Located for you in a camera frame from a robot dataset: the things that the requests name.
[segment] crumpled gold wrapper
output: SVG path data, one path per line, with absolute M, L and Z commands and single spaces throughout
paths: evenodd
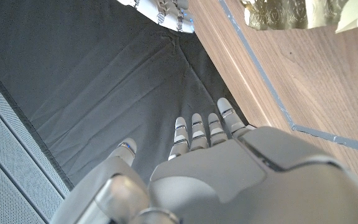
M 246 24 L 257 30 L 358 27 L 358 0 L 240 0 Z

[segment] gray fabric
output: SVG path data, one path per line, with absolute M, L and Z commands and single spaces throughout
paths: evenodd
M 0 1 L 0 81 L 73 184 L 128 137 L 147 183 L 176 117 L 232 99 L 194 34 L 117 1 Z

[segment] wooden surface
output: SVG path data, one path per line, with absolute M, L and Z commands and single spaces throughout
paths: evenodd
M 226 0 L 296 124 L 358 140 L 358 29 L 256 31 Z M 250 124 L 273 126 L 333 154 L 358 175 L 358 150 L 292 131 L 218 0 L 192 0 L 196 33 Z

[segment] silver metallic part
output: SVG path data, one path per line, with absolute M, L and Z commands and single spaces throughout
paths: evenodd
M 120 146 L 124 146 L 124 147 L 128 148 L 130 150 L 130 152 L 132 153 L 132 155 L 135 156 L 134 150 L 130 147 L 130 145 L 128 145 L 128 143 L 122 142 L 121 144 L 118 145 L 118 147 L 120 147 Z
M 182 32 L 183 31 L 183 18 L 182 17 L 178 17 L 178 24 L 177 24 L 177 30 Z
M 115 150 L 113 150 L 110 156 L 120 157 L 129 166 L 131 166 L 135 159 L 136 150 L 136 142 L 131 138 L 127 138 L 123 140 L 123 142 L 120 143 Z
M 218 100 L 218 108 L 230 132 L 235 138 L 238 137 L 239 133 L 242 131 L 239 131 L 238 133 L 235 132 L 244 128 L 245 125 L 238 117 L 237 113 L 234 111 L 229 101 L 225 98 L 220 98 Z
M 116 223 L 128 223 L 149 206 L 149 196 L 129 177 L 115 175 L 95 196 L 98 208 Z
M 183 19 L 183 18 L 184 18 L 183 12 L 182 12 L 181 10 L 179 10 L 178 13 L 179 13 L 178 18 L 182 18 L 182 19 Z
M 98 207 L 96 202 L 93 200 L 88 208 L 85 210 L 84 214 L 77 221 L 77 224 L 87 224 L 87 223 L 110 223 L 111 219 L 103 213 L 102 210 Z
M 146 208 L 129 224 L 180 224 L 179 218 L 172 212 L 163 208 Z
M 221 122 L 216 114 L 208 116 L 209 131 L 211 132 L 211 146 L 227 141 L 227 135 L 223 131 Z
M 229 116 L 230 114 L 233 114 L 234 110 L 233 109 L 229 109 L 225 112 L 222 113 L 222 117 L 226 118 L 227 116 Z
M 206 149 L 208 148 L 208 140 L 206 139 L 203 120 L 198 113 L 193 114 L 191 117 L 192 122 L 192 141 L 190 150 Z
M 179 117 L 175 121 L 175 137 L 168 160 L 181 156 L 189 151 L 188 138 L 186 121 L 184 118 Z
M 157 14 L 157 22 L 158 22 L 158 24 L 163 23 L 164 20 L 165 20 L 165 14 L 162 13 L 162 12 L 158 13 L 158 14 Z

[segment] metal grille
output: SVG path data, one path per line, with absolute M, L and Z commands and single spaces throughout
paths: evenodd
M 43 223 L 0 169 L 0 223 Z
M 17 136 L 24 143 L 25 147 L 34 155 L 37 162 L 44 168 L 49 177 L 54 181 L 55 185 L 60 189 L 64 196 L 67 196 L 70 191 L 63 183 L 62 179 L 57 174 L 51 163 L 45 157 L 34 138 L 30 135 L 28 130 L 23 125 L 22 121 L 17 117 L 11 106 L 0 94 L 0 114 L 9 123 L 11 128 L 16 132 Z
M 1 120 L 0 163 L 36 209 L 50 220 L 63 199 Z

